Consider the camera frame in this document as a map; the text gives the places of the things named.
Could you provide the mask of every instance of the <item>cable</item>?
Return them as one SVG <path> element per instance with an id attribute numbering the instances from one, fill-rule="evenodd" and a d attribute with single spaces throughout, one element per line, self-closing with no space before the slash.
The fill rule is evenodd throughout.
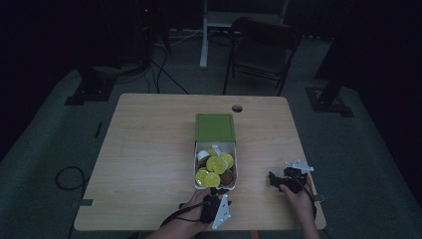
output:
<path id="1" fill-rule="evenodd" d="M 113 77 L 113 78 L 136 76 L 140 73 L 147 73 L 148 67 L 149 67 L 149 64 L 143 64 L 143 65 L 138 65 L 136 68 L 128 69 L 119 73 L 108 74 L 104 72 L 99 72 L 99 74 L 101 76 Z"/>
<path id="2" fill-rule="evenodd" d="M 316 208 L 316 205 L 315 205 L 315 198 L 314 198 L 314 192 L 313 192 L 313 188 L 311 187 L 311 185 L 309 184 L 309 183 L 306 183 L 307 185 L 309 185 L 310 186 L 310 188 L 311 188 L 311 192 L 312 192 L 312 194 L 308 191 L 308 189 L 307 188 L 305 188 L 305 186 L 297 179 L 297 178 L 295 178 L 295 177 L 293 177 L 293 179 L 302 187 L 302 189 L 304 189 L 305 190 L 305 193 L 308 195 L 308 197 L 310 198 L 310 200 L 311 200 L 311 204 L 313 205 L 313 212 L 314 212 L 314 219 L 316 219 L 317 218 L 317 208 Z"/>
<path id="3" fill-rule="evenodd" d="M 154 61 L 151 61 L 151 63 L 154 64 L 156 67 L 159 67 L 158 64 L 156 64 Z M 167 77 L 169 77 L 174 84 L 176 84 L 184 93 L 186 93 L 186 95 L 189 95 L 189 93 L 180 84 L 178 84 L 164 69 L 161 68 L 160 71 L 164 72 L 165 75 L 167 75 Z"/>
<path id="4" fill-rule="evenodd" d="M 59 181 L 59 179 L 60 179 L 60 175 L 64 172 L 64 171 L 66 171 L 66 170 L 68 170 L 68 169 L 76 169 L 80 174 L 81 174 L 81 178 L 82 178 L 82 183 L 81 184 L 79 184 L 79 185 L 76 185 L 76 186 L 73 186 L 73 187 L 65 187 L 65 186 L 63 186 L 62 184 L 60 184 L 60 181 Z M 65 191 L 73 191 L 73 190 L 76 190 L 76 189 L 78 189 L 78 188 L 82 188 L 82 198 L 84 197 L 84 194 L 85 194 L 85 190 L 87 189 L 87 184 L 88 184 L 88 181 L 90 181 L 90 179 L 88 178 L 88 179 L 85 179 L 85 175 L 84 175 L 84 172 L 80 169 L 80 168 L 78 168 L 78 167 L 76 167 L 76 166 L 68 166 L 68 167 L 65 167 L 65 168 L 63 168 L 62 170 L 60 170 L 58 173 L 57 173 L 57 175 L 56 175 L 56 178 L 55 178 L 55 181 L 56 181 L 56 185 L 57 185 L 57 187 L 59 187 L 60 189 L 62 189 L 62 190 L 65 190 Z"/>
<path id="5" fill-rule="evenodd" d="M 200 220 L 190 220 L 183 217 L 174 217 L 174 219 L 179 219 L 179 220 L 188 221 L 188 222 L 200 222 Z"/>
<path id="6" fill-rule="evenodd" d="M 162 61 L 161 67 L 159 67 L 154 61 L 151 60 L 151 62 L 159 68 L 157 81 L 156 81 L 157 93 L 159 94 L 159 76 L 161 75 L 161 72 L 163 71 L 163 67 L 164 67 L 165 62 L 167 61 L 168 54 L 167 54 L 167 51 L 165 51 L 164 49 L 160 47 L 158 47 L 158 49 L 161 49 L 164 52 L 164 60 Z"/>
<path id="7" fill-rule="evenodd" d="M 189 35 L 189 36 L 186 36 L 186 37 L 183 37 L 181 40 L 179 40 L 178 42 L 176 42 L 176 43 L 173 43 L 173 44 L 171 44 L 170 46 L 171 47 L 173 47 L 173 46 L 176 46 L 177 44 L 179 44 L 179 43 L 181 43 L 181 42 L 183 42 L 183 41 L 186 41 L 187 39 L 189 39 L 189 38 L 192 38 L 192 37 L 194 37 L 194 36 L 196 36 L 198 33 L 200 33 L 201 32 L 201 30 L 197 30 L 196 32 L 194 32 L 193 34 L 191 34 L 191 35 Z M 162 43 L 162 40 L 161 41 L 159 41 L 159 42 L 157 42 L 157 43 L 155 43 L 154 45 L 155 46 L 157 46 L 157 47 L 163 47 L 164 45 L 162 45 L 161 44 Z"/>
<path id="8" fill-rule="evenodd" d="M 155 72 L 153 68 L 151 68 L 151 70 L 152 70 L 152 82 L 154 83 L 155 90 L 157 91 L 157 83 L 155 81 Z"/>
<path id="9" fill-rule="evenodd" d="M 140 76 L 138 76 L 137 74 L 132 74 L 132 75 L 128 75 L 128 76 L 134 76 L 134 78 L 131 78 L 129 80 L 126 81 L 117 81 L 116 84 L 127 84 L 127 83 L 131 83 L 136 81 L 137 79 L 140 79 L 142 77 L 145 77 L 146 74 L 148 74 L 148 72 L 151 70 L 151 65 L 148 63 L 146 65 L 146 70 L 143 71 L 143 74 L 141 74 Z"/>
<path id="10" fill-rule="evenodd" d="M 170 76 L 170 74 L 168 74 L 164 69 L 163 69 L 163 67 L 164 67 L 164 64 L 165 64 L 165 62 L 167 61 L 167 52 L 164 50 L 164 49 L 162 49 L 162 48 L 160 48 L 160 47 L 157 47 L 158 49 L 160 49 L 161 51 L 163 51 L 164 52 L 164 54 L 165 54 L 165 58 L 164 58 L 164 61 L 162 62 L 162 64 L 161 64 L 161 66 L 159 66 L 157 63 L 155 63 L 154 61 L 152 61 L 151 60 L 151 63 L 153 64 L 153 65 L 155 65 L 156 67 L 158 67 L 159 68 L 159 72 L 158 72 L 158 76 L 157 76 L 157 80 L 156 80 L 156 87 L 157 87 L 157 92 L 158 93 L 160 93 L 160 91 L 159 91 L 159 83 L 158 83 L 158 81 L 159 81 L 159 75 L 161 74 L 161 72 L 163 72 L 165 75 L 167 75 L 167 77 L 168 78 L 170 78 L 170 80 L 174 83 L 174 84 L 176 84 L 184 93 L 186 93 L 186 95 L 189 95 L 189 93 L 179 84 L 179 83 L 177 83 L 171 76 Z"/>
<path id="11" fill-rule="evenodd" d="M 82 180 L 81 184 L 79 184 L 77 186 L 73 186 L 73 187 L 65 187 L 65 186 L 63 186 L 60 183 L 60 180 L 59 180 L 60 179 L 60 175 L 64 171 L 69 170 L 69 169 L 76 169 L 81 174 L 81 180 Z M 76 190 L 76 189 L 78 189 L 78 188 L 81 187 L 82 188 L 82 197 L 81 198 L 84 198 L 84 194 L 85 194 L 85 191 L 87 190 L 87 185 L 88 185 L 88 182 L 90 181 L 90 179 L 89 178 L 87 178 L 87 179 L 85 178 L 84 172 L 79 167 L 76 167 L 76 166 L 68 166 L 68 167 L 63 168 L 62 170 L 60 170 L 56 174 L 55 181 L 56 181 L 57 187 L 59 187 L 62 190 L 65 190 L 65 191 L 72 191 L 72 190 Z M 74 227 L 75 227 L 75 219 L 77 218 L 77 215 L 78 214 L 75 214 L 75 217 L 72 220 L 72 225 L 71 225 L 71 227 L 69 229 L 69 232 L 68 232 L 68 237 L 67 237 L 68 239 L 71 239 L 72 238 L 72 233 L 73 233 Z"/>
<path id="12" fill-rule="evenodd" d="M 149 94 L 149 81 L 148 81 L 148 79 L 146 78 L 146 75 L 145 75 L 145 76 L 143 76 L 143 78 L 145 79 L 146 83 L 148 84 L 148 91 L 147 91 L 147 93 Z"/>
<path id="13" fill-rule="evenodd" d="M 204 205 L 206 203 L 209 203 L 209 201 L 202 201 L 202 202 L 200 202 L 198 204 L 195 204 L 193 206 L 185 207 L 185 208 L 182 208 L 182 209 L 180 209 L 178 211 L 175 211 L 175 212 L 171 213 L 171 215 L 169 215 L 167 218 L 165 218 L 165 220 L 161 223 L 161 226 L 160 227 L 166 225 L 171 220 L 176 219 L 176 218 L 177 219 L 181 219 L 181 220 L 187 220 L 187 219 L 184 219 L 184 218 L 181 218 L 181 217 L 178 217 L 178 216 L 181 215 L 181 214 L 183 214 L 183 213 L 185 213 L 185 212 L 188 212 L 188 211 L 190 211 L 192 209 L 195 209 L 197 207 L 200 207 L 200 206 L 202 206 L 202 205 Z"/>

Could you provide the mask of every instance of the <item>black cable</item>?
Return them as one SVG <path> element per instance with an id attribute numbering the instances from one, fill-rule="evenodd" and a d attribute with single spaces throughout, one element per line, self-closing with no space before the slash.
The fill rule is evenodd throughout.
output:
<path id="1" fill-rule="evenodd" d="M 75 170 L 77 170 L 80 174 L 81 174 L 81 180 L 82 180 L 82 182 L 81 182 L 81 184 L 79 184 L 79 185 L 76 185 L 76 186 L 72 186 L 72 187 L 65 187 L 65 186 L 63 186 L 61 183 L 60 183 L 60 175 L 64 172 L 64 171 L 66 171 L 66 170 L 69 170 L 69 169 L 75 169 Z M 65 167 L 65 168 L 63 168 L 62 170 L 60 170 L 57 174 L 56 174 L 56 178 L 55 178 L 55 181 L 56 181 L 56 185 L 57 185 L 57 187 L 59 187 L 60 189 L 62 189 L 62 190 L 65 190 L 65 191 L 72 191 L 72 190 L 76 190 L 76 189 L 78 189 L 78 188 L 82 188 L 82 197 L 81 198 L 84 198 L 84 194 L 85 194 L 85 191 L 87 190 L 87 185 L 88 185 L 88 182 L 90 181 L 90 179 L 89 178 L 85 178 L 85 174 L 84 174 L 84 172 L 79 168 L 79 167 L 76 167 L 76 166 L 68 166 L 68 167 Z M 71 239 L 72 238 L 72 232 L 74 231 L 74 227 L 75 227 L 75 219 L 77 218 L 77 215 L 78 214 L 75 214 L 75 217 L 74 217 L 74 219 L 72 220 L 72 225 L 71 225 L 71 227 L 69 228 L 69 232 L 68 232 L 68 239 Z"/>
<path id="2" fill-rule="evenodd" d="M 60 183 L 60 180 L 59 180 L 60 179 L 60 175 L 64 171 L 69 170 L 69 169 L 76 169 L 81 174 L 81 178 L 82 178 L 82 183 L 81 184 L 76 185 L 76 186 L 72 186 L 72 187 L 65 187 L 65 186 L 63 186 Z M 83 198 L 84 197 L 84 194 L 85 194 L 85 190 L 87 189 L 88 181 L 90 181 L 90 179 L 89 178 L 88 179 L 85 178 L 84 172 L 80 168 L 78 168 L 76 166 L 68 166 L 68 167 L 63 168 L 62 170 L 60 170 L 57 173 L 55 181 L 56 181 L 57 187 L 59 187 L 62 190 L 65 190 L 65 191 L 73 191 L 73 190 L 76 190 L 76 189 L 78 189 L 78 188 L 81 187 L 82 188 L 82 198 Z"/>
<path id="3" fill-rule="evenodd" d="M 156 67 L 159 68 L 158 64 L 156 64 L 154 61 L 151 61 L 151 63 L 154 64 Z M 186 95 L 189 95 L 189 93 L 180 84 L 178 84 L 164 69 L 160 69 L 160 71 L 162 71 L 165 75 L 167 75 L 167 77 L 170 78 L 170 80 L 174 84 L 176 84 L 184 93 L 186 93 Z"/>
<path id="4" fill-rule="evenodd" d="M 200 222 L 200 220 L 190 220 L 183 217 L 174 217 L 174 219 L 179 219 L 179 220 L 188 221 L 188 222 Z"/>
<path id="5" fill-rule="evenodd" d="M 157 84 L 155 82 L 155 71 L 152 67 L 151 67 L 151 71 L 152 71 L 152 82 L 154 83 L 155 90 L 157 91 Z"/>
<path id="6" fill-rule="evenodd" d="M 317 218 L 317 208 L 316 208 L 316 204 L 315 204 L 313 188 L 310 186 L 311 192 L 312 192 L 312 194 L 311 194 L 297 178 L 293 177 L 293 179 L 302 187 L 302 189 L 305 190 L 305 193 L 310 198 L 311 204 L 313 205 L 314 219 L 316 219 Z"/>
<path id="7" fill-rule="evenodd" d="M 176 219 L 176 218 L 177 219 L 182 219 L 181 217 L 178 218 L 178 216 L 181 215 L 181 214 L 183 214 L 183 213 L 185 213 L 185 212 L 188 212 L 188 211 L 190 211 L 190 210 L 192 210 L 194 208 L 200 207 L 200 206 L 202 206 L 202 205 L 204 205 L 204 204 L 206 204 L 208 202 L 209 202 L 208 200 L 207 201 L 202 201 L 202 202 L 200 202 L 198 204 L 195 204 L 193 206 L 185 207 L 185 208 L 182 208 L 182 209 L 180 209 L 178 211 L 175 211 L 175 212 L 171 213 L 171 215 L 169 215 L 167 218 L 165 218 L 165 220 L 161 223 L 161 226 L 160 227 L 162 227 L 165 224 L 169 223 L 173 219 Z"/>
<path id="8" fill-rule="evenodd" d="M 165 65 L 165 62 L 167 61 L 168 54 L 167 54 L 167 51 L 165 51 L 164 49 L 160 47 L 157 47 L 157 48 L 161 49 L 164 52 L 164 60 L 162 61 L 161 67 L 159 67 L 158 64 L 156 64 L 154 61 L 151 60 L 151 62 L 159 68 L 157 81 L 156 81 L 157 93 L 159 94 L 159 76 L 161 75 L 161 72 L 164 70 L 163 67 Z"/>
<path id="9" fill-rule="evenodd" d="M 130 80 L 128 80 L 128 81 L 116 81 L 115 83 L 116 84 L 127 84 L 127 83 L 131 83 L 131 82 L 134 82 L 134 81 L 136 81 L 136 80 L 138 80 L 138 79 L 140 79 L 140 78 L 142 78 L 142 77 L 144 77 L 144 76 L 146 76 L 146 74 L 148 74 L 148 72 L 149 72 L 149 70 L 151 70 L 151 65 L 150 64 L 147 64 L 146 65 L 146 69 L 144 69 L 143 71 L 141 71 L 141 72 L 138 72 L 138 71 L 136 71 L 135 69 L 133 69 L 133 70 L 129 70 L 128 72 L 130 72 L 130 71 L 133 71 L 132 73 L 128 73 L 128 72 L 126 72 L 125 74 L 116 74 L 116 76 L 117 77 L 130 77 L 130 76 L 137 76 L 137 75 L 139 75 L 139 73 L 143 73 L 143 74 L 141 74 L 140 76 L 137 76 L 137 77 L 135 77 L 135 78 L 133 78 L 133 79 L 130 79 Z"/>
<path id="10" fill-rule="evenodd" d="M 161 51 L 163 51 L 164 52 L 164 54 L 165 54 L 165 58 L 164 58 L 164 61 L 163 61 L 163 63 L 161 64 L 161 67 L 160 66 L 158 66 L 158 64 L 157 63 L 155 63 L 154 61 L 152 61 L 151 60 L 151 63 L 152 64 L 154 64 L 156 67 L 158 67 L 159 68 L 159 73 L 158 73 L 158 77 L 157 77 L 157 86 L 158 86 L 158 90 L 157 90 L 157 92 L 159 93 L 159 85 L 158 85 L 158 79 L 159 79 L 159 74 L 161 73 L 161 72 L 163 72 L 165 75 L 167 75 L 167 77 L 168 78 L 170 78 L 170 80 L 174 83 L 174 84 L 176 84 L 186 95 L 189 95 L 189 93 L 179 84 L 179 83 L 177 83 L 176 82 L 176 80 L 174 80 L 171 76 L 170 76 L 170 74 L 168 74 L 167 73 L 167 71 L 165 71 L 164 70 L 164 64 L 165 64 L 165 62 L 167 61 L 167 51 L 165 50 L 165 49 L 162 49 L 162 48 L 160 48 L 160 47 L 157 47 L 158 49 L 160 49 Z"/>
<path id="11" fill-rule="evenodd" d="M 123 72 L 108 74 L 104 72 L 99 72 L 99 76 L 108 77 L 108 78 L 119 78 L 119 77 L 127 77 L 127 76 L 136 76 L 141 73 L 147 73 L 148 65 L 138 65 L 136 68 L 128 69 Z"/>
<path id="12" fill-rule="evenodd" d="M 148 84 L 148 91 L 147 91 L 147 93 L 149 94 L 149 81 L 148 81 L 148 79 L 146 78 L 146 75 L 145 75 L 145 76 L 143 76 L 143 78 L 145 79 L 146 83 Z"/>

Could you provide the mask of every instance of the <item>tin lid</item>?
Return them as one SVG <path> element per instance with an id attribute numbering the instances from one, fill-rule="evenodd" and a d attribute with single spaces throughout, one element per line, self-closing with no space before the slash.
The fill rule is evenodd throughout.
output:
<path id="1" fill-rule="evenodd" d="M 197 114 L 196 141 L 236 141 L 233 115 Z"/>

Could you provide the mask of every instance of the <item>gray carpet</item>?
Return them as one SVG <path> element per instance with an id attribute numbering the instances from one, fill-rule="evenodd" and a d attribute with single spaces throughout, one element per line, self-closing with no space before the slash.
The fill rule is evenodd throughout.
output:
<path id="1" fill-rule="evenodd" d="M 212 37 L 208 68 L 200 70 L 200 37 L 189 38 L 172 46 L 164 69 L 189 94 L 221 95 L 228 43 L 224 37 Z M 326 84 L 314 76 L 328 47 L 329 43 L 324 41 L 303 40 L 282 92 L 290 103 L 308 162 L 316 169 L 313 173 L 316 189 L 327 198 L 322 203 L 325 230 L 334 239 L 422 238 L 422 210 L 359 95 L 347 88 L 340 92 L 355 118 L 315 113 L 310 105 L 305 87 Z M 164 56 L 156 48 L 154 62 L 161 65 Z M 1 239 L 68 238 L 78 210 L 73 203 L 81 198 L 82 190 L 62 190 L 56 186 L 55 177 L 67 166 L 80 167 L 86 177 L 90 176 L 118 97 L 123 93 L 154 94 L 153 78 L 157 77 L 158 69 L 152 69 L 144 76 L 118 78 L 108 102 L 86 102 L 79 107 L 64 106 L 80 82 L 78 73 L 69 73 L 57 84 L 0 164 Z M 107 74 L 115 71 L 104 67 L 98 70 Z M 239 76 L 229 83 L 228 95 L 277 93 L 274 82 L 247 76 L 240 79 Z M 160 74 L 159 88 L 162 94 L 184 94 L 164 73 Z M 99 123 L 103 126 L 98 132 Z M 68 170 L 60 181 L 73 186 L 81 183 L 81 177 L 77 171 Z M 132 234 L 72 230 L 70 236 L 123 239 Z M 263 239 L 301 238 L 298 231 L 265 231 L 260 235 Z M 323 232 L 320 235 L 328 238 Z M 245 231 L 207 232 L 200 238 L 236 239 L 250 235 Z"/>

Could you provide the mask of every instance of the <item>hand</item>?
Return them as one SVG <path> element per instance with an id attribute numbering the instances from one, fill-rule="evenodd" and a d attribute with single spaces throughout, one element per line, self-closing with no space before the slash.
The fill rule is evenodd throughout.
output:
<path id="1" fill-rule="evenodd" d="M 291 192 L 286 185 L 280 185 L 280 188 L 286 194 L 286 197 L 288 198 L 288 201 L 299 220 L 304 239 L 319 238 L 314 221 L 314 203 L 305 191 L 306 189 L 311 195 L 313 195 L 311 185 L 312 181 L 309 176 L 307 177 L 307 184 L 305 185 L 305 188 L 298 194 Z"/>
<path id="2" fill-rule="evenodd" d="M 204 197 L 206 197 L 210 193 L 211 193 L 210 188 L 205 188 L 205 189 L 202 189 L 202 190 L 196 190 L 195 193 L 192 195 L 192 198 L 187 203 L 185 203 L 180 209 L 190 207 L 190 206 L 194 206 L 196 204 L 201 203 L 204 200 Z M 188 220 L 197 221 L 201 218 L 201 213 L 202 213 L 202 206 L 194 208 L 194 209 L 192 209 L 188 212 L 185 212 L 183 214 L 180 214 L 178 217 L 188 219 Z M 207 227 L 209 225 L 208 223 L 202 223 L 202 222 L 190 222 L 190 223 L 196 229 L 198 229 L 198 232 L 201 232 L 201 231 L 207 229 Z"/>
<path id="3" fill-rule="evenodd" d="M 211 193 L 210 188 L 203 190 L 196 190 L 192 195 L 192 198 L 185 203 L 182 208 L 189 206 L 194 206 L 198 203 L 201 203 L 204 200 L 204 197 Z M 183 214 L 178 215 L 178 218 L 183 219 L 173 219 L 164 226 L 160 227 L 158 230 L 150 234 L 147 239 L 188 239 L 199 232 L 207 229 L 208 223 L 202 223 L 199 221 L 201 218 L 202 206 L 194 208 L 190 211 L 187 211 Z"/>

